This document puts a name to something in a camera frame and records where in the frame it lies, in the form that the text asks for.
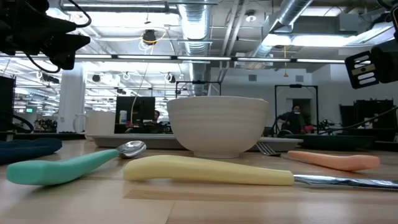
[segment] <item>blue cloth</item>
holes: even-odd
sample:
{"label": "blue cloth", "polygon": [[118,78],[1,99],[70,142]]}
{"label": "blue cloth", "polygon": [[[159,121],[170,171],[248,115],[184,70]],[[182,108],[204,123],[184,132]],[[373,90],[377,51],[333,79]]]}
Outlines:
{"label": "blue cloth", "polygon": [[48,156],[61,147],[62,141],[52,138],[41,138],[33,141],[0,141],[0,165]]}

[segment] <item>orange utensil handle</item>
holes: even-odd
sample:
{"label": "orange utensil handle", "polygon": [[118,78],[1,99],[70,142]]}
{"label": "orange utensil handle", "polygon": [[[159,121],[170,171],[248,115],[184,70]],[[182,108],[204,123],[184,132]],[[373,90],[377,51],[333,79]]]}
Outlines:
{"label": "orange utensil handle", "polygon": [[379,167],[380,158],[376,156],[331,156],[313,152],[289,151],[288,155],[316,165],[344,171],[358,171]]}

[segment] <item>computer monitor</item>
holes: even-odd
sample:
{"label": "computer monitor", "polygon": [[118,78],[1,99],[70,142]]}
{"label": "computer monitor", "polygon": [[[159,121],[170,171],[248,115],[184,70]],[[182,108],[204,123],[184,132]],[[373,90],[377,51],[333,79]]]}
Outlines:
{"label": "computer monitor", "polygon": [[[116,119],[115,124],[119,123],[120,111],[127,111],[127,120],[130,121],[131,106],[135,96],[118,96],[116,98]],[[133,124],[143,123],[145,120],[153,120],[155,116],[155,98],[137,97],[133,108]]]}

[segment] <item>yellow utensil handle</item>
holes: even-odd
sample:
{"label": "yellow utensil handle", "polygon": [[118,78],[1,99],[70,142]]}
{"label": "yellow utensil handle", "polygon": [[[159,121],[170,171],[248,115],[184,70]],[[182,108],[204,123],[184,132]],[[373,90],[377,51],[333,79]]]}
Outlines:
{"label": "yellow utensil handle", "polygon": [[290,171],[182,156],[150,156],[127,163],[125,180],[171,178],[234,184],[293,185]]}

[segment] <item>teal utensil handle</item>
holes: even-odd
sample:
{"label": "teal utensil handle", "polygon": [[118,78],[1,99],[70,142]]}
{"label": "teal utensil handle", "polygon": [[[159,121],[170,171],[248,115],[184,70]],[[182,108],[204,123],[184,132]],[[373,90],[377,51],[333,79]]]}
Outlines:
{"label": "teal utensil handle", "polygon": [[115,149],[94,152],[63,161],[24,161],[7,167],[7,180],[15,184],[55,185],[63,184],[117,157]]}

